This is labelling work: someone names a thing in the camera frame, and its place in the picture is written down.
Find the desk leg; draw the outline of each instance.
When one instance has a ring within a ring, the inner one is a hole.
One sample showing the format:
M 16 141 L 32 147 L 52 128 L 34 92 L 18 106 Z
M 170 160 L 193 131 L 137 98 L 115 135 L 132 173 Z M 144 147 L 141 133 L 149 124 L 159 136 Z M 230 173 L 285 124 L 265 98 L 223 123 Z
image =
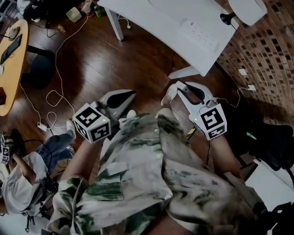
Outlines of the desk leg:
M 176 78 L 182 78 L 182 77 L 187 77 L 187 76 L 192 76 L 192 75 L 197 75 L 200 74 L 197 69 L 195 69 L 192 66 L 180 69 L 178 71 L 172 72 L 169 75 L 170 79 L 176 79 Z
M 105 11 L 108 15 L 108 18 L 113 27 L 116 37 L 118 38 L 118 40 L 121 41 L 122 39 L 124 39 L 124 35 L 123 35 L 123 32 L 121 31 L 118 15 L 115 12 L 109 10 L 108 8 L 105 8 Z
M 42 50 L 42 49 L 34 47 L 34 46 L 28 45 L 27 52 L 35 53 L 35 54 L 38 54 L 40 56 L 45 56 L 49 60 L 55 59 L 55 55 L 54 55 L 54 53 L 52 51 L 50 51 L 50 50 Z

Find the wall outlet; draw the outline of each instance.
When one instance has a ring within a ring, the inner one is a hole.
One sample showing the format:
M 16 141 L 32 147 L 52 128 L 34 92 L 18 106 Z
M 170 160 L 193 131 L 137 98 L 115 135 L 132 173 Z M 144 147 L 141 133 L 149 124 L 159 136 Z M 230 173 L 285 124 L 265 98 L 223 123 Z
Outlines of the wall outlet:
M 254 85 L 248 85 L 248 90 L 253 90 L 256 91 L 255 86 Z
M 246 70 L 243 68 L 238 69 L 239 73 L 243 76 L 247 76 Z

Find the wooden table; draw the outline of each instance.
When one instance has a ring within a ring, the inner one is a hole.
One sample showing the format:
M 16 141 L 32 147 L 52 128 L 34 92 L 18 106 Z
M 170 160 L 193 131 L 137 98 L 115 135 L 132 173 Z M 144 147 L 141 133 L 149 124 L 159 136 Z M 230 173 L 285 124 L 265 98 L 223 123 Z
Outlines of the wooden table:
M 17 21 L 11 28 L 18 26 L 20 27 L 20 31 L 17 37 L 22 34 L 21 44 L 13 52 L 14 55 L 12 54 L 2 64 L 4 71 L 0 75 L 0 87 L 3 87 L 6 93 L 6 102 L 4 105 L 0 105 L 0 116 L 5 116 L 10 111 L 21 80 L 29 80 L 34 88 L 41 90 L 51 82 L 55 72 L 54 53 L 28 45 L 29 28 L 26 20 Z M 0 56 L 12 42 L 8 38 L 3 38 L 0 43 Z M 26 52 L 38 54 L 31 64 L 30 73 L 22 73 Z
M 6 102 L 0 105 L 0 116 L 5 116 L 11 109 L 15 100 L 18 85 L 22 77 L 22 68 L 28 47 L 28 23 L 25 20 L 19 20 L 11 28 L 20 27 L 17 36 L 22 34 L 20 46 L 13 52 L 11 58 L 8 58 L 2 65 L 4 67 L 3 74 L 0 75 L 0 87 L 3 87 L 6 93 Z M 0 56 L 6 48 L 12 43 L 8 38 L 3 38 L 0 43 Z

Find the keyboard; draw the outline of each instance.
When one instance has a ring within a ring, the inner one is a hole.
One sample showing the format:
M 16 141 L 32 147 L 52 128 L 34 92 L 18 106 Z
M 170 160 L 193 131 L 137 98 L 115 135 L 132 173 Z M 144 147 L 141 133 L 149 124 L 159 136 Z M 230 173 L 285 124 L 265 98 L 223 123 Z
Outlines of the keyboard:
M 1 55 L 0 64 L 3 64 L 4 61 L 10 57 L 10 55 L 16 50 L 16 48 L 20 46 L 21 41 L 22 41 L 22 34 L 19 35 L 3 52 L 3 54 Z

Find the sneaker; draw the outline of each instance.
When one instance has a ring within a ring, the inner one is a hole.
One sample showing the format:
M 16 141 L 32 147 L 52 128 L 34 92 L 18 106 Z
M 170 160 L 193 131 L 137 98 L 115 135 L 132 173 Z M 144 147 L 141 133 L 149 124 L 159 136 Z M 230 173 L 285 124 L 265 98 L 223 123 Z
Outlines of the sneaker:
M 66 121 L 66 130 L 71 130 L 73 132 L 73 139 L 77 137 L 77 134 L 75 133 L 74 123 L 71 120 Z
M 135 116 L 137 116 L 137 113 L 135 110 L 130 110 L 127 114 L 127 118 L 134 118 Z
M 70 151 L 70 154 L 72 155 L 72 157 L 74 156 L 75 154 L 75 151 L 74 151 L 74 148 L 72 146 L 67 146 L 66 149 L 68 149 Z
M 176 86 L 176 84 L 172 84 L 167 92 L 166 95 L 164 96 L 164 98 L 161 100 L 160 104 L 164 105 L 166 102 L 171 103 L 171 101 L 175 98 L 176 94 L 178 93 L 178 87 Z

